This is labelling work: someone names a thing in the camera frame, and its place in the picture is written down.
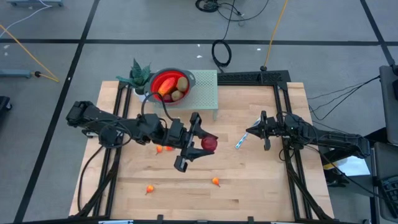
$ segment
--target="orange object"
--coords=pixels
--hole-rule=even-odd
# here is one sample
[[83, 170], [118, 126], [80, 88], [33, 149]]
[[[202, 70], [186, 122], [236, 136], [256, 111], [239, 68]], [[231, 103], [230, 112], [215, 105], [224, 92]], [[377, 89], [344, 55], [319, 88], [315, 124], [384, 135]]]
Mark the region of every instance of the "orange object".
[[174, 77], [170, 77], [160, 85], [159, 89], [157, 90], [162, 96], [170, 93], [174, 88], [177, 82], [175, 81]]
[[213, 184], [215, 184], [215, 185], [221, 187], [221, 186], [220, 186], [220, 180], [219, 180], [217, 177], [213, 178], [213, 180], [211, 180], [211, 181], [212, 181]]
[[153, 192], [154, 191], [154, 186], [152, 186], [152, 185], [148, 185], [147, 186], [147, 192], [145, 193], [145, 195], [147, 195], [148, 193], [151, 193], [151, 192]]
[[158, 155], [159, 153], [161, 153], [163, 151], [163, 147], [162, 146], [156, 146], [156, 154]]

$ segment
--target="wooden table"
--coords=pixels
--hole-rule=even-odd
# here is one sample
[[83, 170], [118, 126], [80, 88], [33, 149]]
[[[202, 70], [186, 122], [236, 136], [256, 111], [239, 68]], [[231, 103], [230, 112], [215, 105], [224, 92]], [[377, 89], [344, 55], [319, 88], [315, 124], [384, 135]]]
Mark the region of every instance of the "wooden table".
[[[100, 109], [112, 113], [117, 85], [117, 82], [102, 83], [97, 102]], [[288, 87], [293, 112], [311, 123], [303, 83], [288, 83]], [[243, 221], [248, 216], [257, 221], [294, 220], [285, 164], [278, 158], [282, 149], [280, 138], [271, 138], [271, 149], [264, 151], [264, 141], [249, 135], [241, 148], [235, 149], [245, 129], [258, 119], [261, 110], [266, 110], [268, 116], [276, 115], [272, 87], [219, 86], [218, 102], [216, 121], [213, 121], [211, 111], [199, 111], [202, 128], [219, 137], [216, 153], [190, 163], [186, 173], [173, 167], [179, 150], [155, 155], [152, 143], [141, 146], [132, 142], [123, 147], [111, 218], [153, 220], [163, 214], [165, 220]], [[132, 95], [128, 117], [135, 118], [140, 108], [137, 96]], [[152, 111], [152, 105], [148, 104], [146, 113]], [[189, 127], [191, 112], [176, 110], [169, 113], [180, 117]], [[88, 140], [82, 167], [98, 147], [97, 138]], [[82, 206], [98, 186], [103, 154], [104, 150], [86, 170]], [[333, 217], [319, 154], [307, 148], [301, 150], [301, 154], [308, 190]], [[214, 177], [220, 178], [221, 187], [211, 183]], [[155, 190], [145, 195], [147, 185], [153, 185]], [[297, 192], [301, 217], [305, 218], [302, 197], [298, 189]], [[76, 198], [77, 186], [71, 215], [77, 212]], [[103, 213], [106, 200], [102, 202]]]

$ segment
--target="red bowl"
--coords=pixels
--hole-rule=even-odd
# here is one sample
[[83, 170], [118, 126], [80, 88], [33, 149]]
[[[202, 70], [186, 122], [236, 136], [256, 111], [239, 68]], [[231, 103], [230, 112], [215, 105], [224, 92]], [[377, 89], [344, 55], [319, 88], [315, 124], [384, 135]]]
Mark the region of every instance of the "red bowl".
[[[165, 101], [165, 103], [175, 103], [175, 102], [179, 102], [180, 100], [184, 99], [184, 98], [188, 95], [189, 90], [190, 90], [189, 78], [188, 78], [188, 76], [187, 76], [186, 74], [184, 74], [183, 72], [178, 71], [178, 70], [166, 70], [166, 71], [163, 71], [163, 72], [157, 74], [157, 76], [154, 77], [154, 79], [152, 80], [152, 83], [150, 84], [150, 91], [151, 91], [152, 93], [157, 92], [157, 91], [159, 90], [161, 84], [162, 84], [164, 81], [166, 81], [166, 79], [172, 78], [172, 77], [175, 78], [175, 81], [176, 81], [176, 82], [178, 81], [179, 78], [185, 77], [185, 78], [188, 80], [188, 88], [187, 88], [187, 90], [184, 92], [184, 96], [183, 96], [181, 99], [179, 99], [179, 100], [177, 100], [177, 101], [170, 101], [170, 102], [166, 102], [166, 101]], [[160, 98], [159, 98], [158, 95], [154, 95], [154, 98], [155, 98], [157, 101], [160, 101]]]

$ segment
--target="green plant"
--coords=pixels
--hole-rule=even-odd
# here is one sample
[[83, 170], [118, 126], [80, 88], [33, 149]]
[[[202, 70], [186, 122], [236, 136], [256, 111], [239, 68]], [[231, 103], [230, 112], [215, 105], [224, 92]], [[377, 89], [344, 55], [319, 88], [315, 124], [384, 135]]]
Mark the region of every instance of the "green plant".
[[133, 65], [130, 70], [129, 78], [123, 78], [120, 76], [117, 76], [116, 78], [120, 82], [126, 82], [134, 87], [137, 94], [143, 95], [145, 84], [149, 81], [150, 78], [150, 64], [141, 69], [136, 59], [134, 59]]

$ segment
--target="black metal frame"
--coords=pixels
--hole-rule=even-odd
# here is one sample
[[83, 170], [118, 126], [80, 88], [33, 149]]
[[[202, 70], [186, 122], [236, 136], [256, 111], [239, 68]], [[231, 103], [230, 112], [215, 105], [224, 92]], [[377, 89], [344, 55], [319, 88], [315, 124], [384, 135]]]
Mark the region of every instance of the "black metal frame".
[[[286, 70], [272, 71], [272, 72], [244, 72], [244, 73], [238, 72], [238, 73], [218, 74], [218, 85], [221, 85], [221, 86], [223, 86], [223, 85], [272, 86], [274, 89], [275, 104], [276, 104], [276, 108], [277, 108], [277, 120], [280, 123], [283, 122], [283, 116], [282, 116], [282, 104], [280, 101], [279, 90], [282, 90], [282, 92], [283, 92], [284, 100], [285, 100], [285, 107], [286, 107], [287, 112], [288, 113], [292, 112], [292, 107], [290, 105], [289, 92], [287, 89], [287, 82], [290, 82], [290, 76], [289, 76], [289, 72]], [[132, 92], [131, 88], [126, 86], [125, 83], [119, 83], [118, 92], [116, 94], [116, 102], [115, 102], [114, 111], [113, 111], [114, 114], [118, 114], [120, 104], [121, 104], [122, 92], [125, 88], [127, 88], [127, 94], [126, 94], [126, 100], [124, 102], [123, 118], [127, 117], [129, 103], [130, 103], [130, 97], [131, 97], [131, 92]], [[322, 210], [319, 210], [320, 207], [317, 205], [315, 200], [312, 198], [312, 196], [307, 191], [307, 188], [305, 185], [305, 176], [304, 176], [300, 151], [295, 152], [295, 160], [296, 160], [297, 173], [298, 173], [298, 174], [296, 174], [293, 169], [292, 162], [291, 162], [291, 159], [289, 156], [289, 147], [288, 147], [287, 143], [284, 141], [283, 137], [282, 137], [282, 144], [283, 144], [283, 148], [284, 148], [285, 164], [286, 164], [287, 173], [288, 173], [289, 191], [290, 191], [290, 197], [291, 197], [291, 201], [292, 201], [292, 210], [293, 210], [295, 222], [330, 223], [330, 224], [345, 223], [345, 222], [339, 222], [338, 220], [325, 220], [324, 219], [325, 214], [323, 213]], [[73, 216], [73, 217], [61, 219], [61, 220], [45, 220], [45, 221], [27, 222], [27, 223], [31, 223], [31, 224], [76, 223], [76, 222], [97, 223], [98, 220], [110, 220], [114, 191], [115, 191], [115, 186], [116, 186], [117, 173], [118, 173], [118, 167], [119, 167], [119, 160], [121, 157], [121, 147], [116, 149], [115, 157], [114, 157], [114, 164], [111, 168], [112, 174], [110, 176], [109, 173], [111, 173], [111, 172], [108, 172], [108, 166], [109, 166], [111, 150], [112, 149], [106, 149], [106, 152], [104, 155], [104, 162], [103, 162], [103, 166], [102, 166], [102, 170], [101, 170], [101, 176], [100, 176], [100, 180], [99, 180], [100, 185], [101, 184], [103, 185], [105, 182], [110, 182], [109, 194], [108, 194], [108, 199], [106, 202], [106, 211], [105, 211], [104, 216], [99, 216], [100, 206], [101, 206], [101, 194], [105, 188], [103, 186], [102, 189], [97, 190], [96, 195], [93, 196], [93, 198], [95, 198], [96, 202], [93, 204], [92, 207], [89, 208], [88, 212], [85, 211], [84, 213], [81, 213], [78, 216]], [[302, 193], [303, 207], [305, 210], [306, 218], [300, 217], [299, 203], [297, 200], [297, 193], [296, 193], [295, 186], [297, 186]], [[93, 216], [87, 217], [92, 208], [94, 208]], [[320, 220], [314, 220], [312, 218], [312, 209], [315, 212], [315, 214], [317, 214], [317, 217]], [[156, 223], [156, 224], [161, 224], [161, 223], [181, 223], [181, 224], [183, 224], [183, 223], [208, 223], [208, 224], [210, 224], [210, 223], [241, 223], [241, 224], [246, 224], [247, 223], [247, 224], [249, 224], [249, 223], [270, 223], [270, 222], [255, 222], [253, 217], [248, 217], [248, 220], [245, 222], [223, 222], [223, 221], [216, 222], [216, 221], [200, 221], [200, 220], [176, 221], [176, 220], [163, 220], [163, 215], [158, 215], [156, 220], [134, 220], [134, 223]]]

